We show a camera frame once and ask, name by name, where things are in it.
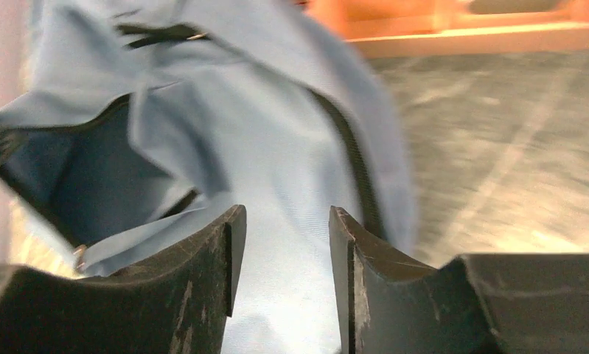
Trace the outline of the blue student backpack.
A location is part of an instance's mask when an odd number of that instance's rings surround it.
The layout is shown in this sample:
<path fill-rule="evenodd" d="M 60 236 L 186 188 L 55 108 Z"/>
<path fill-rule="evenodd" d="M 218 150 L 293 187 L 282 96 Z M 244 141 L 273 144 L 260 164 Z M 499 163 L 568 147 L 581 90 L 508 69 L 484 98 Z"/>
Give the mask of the blue student backpack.
<path fill-rule="evenodd" d="M 247 241 L 225 353 L 339 353 L 329 210 L 410 252 L 391 96 L 288 1 L 32 1 L 21 136 L 0 176 L 107 276 L 231 205 Z"/>

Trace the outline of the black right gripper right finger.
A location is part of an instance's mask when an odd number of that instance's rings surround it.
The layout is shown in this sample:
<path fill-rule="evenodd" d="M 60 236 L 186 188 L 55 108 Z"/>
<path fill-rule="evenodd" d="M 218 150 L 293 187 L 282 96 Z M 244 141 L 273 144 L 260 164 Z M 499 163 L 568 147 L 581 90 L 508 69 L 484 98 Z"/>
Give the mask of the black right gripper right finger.
<path fill-rule="evenodd" d="M 432 268 L 330 210 L 344 353 L 589 353 L 589 254 L 461 254 Z"/>

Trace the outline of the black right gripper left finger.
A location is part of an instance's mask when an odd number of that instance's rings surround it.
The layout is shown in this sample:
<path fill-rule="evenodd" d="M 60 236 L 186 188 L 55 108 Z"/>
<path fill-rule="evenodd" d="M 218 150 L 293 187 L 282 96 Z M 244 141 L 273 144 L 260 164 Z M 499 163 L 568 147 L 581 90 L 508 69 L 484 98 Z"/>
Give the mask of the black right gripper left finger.
<path fill-rule="evenodd" d="M 235 205 L 109 277 L 0 265 L 0 353 L 218 353 L 245 247 Z"/>

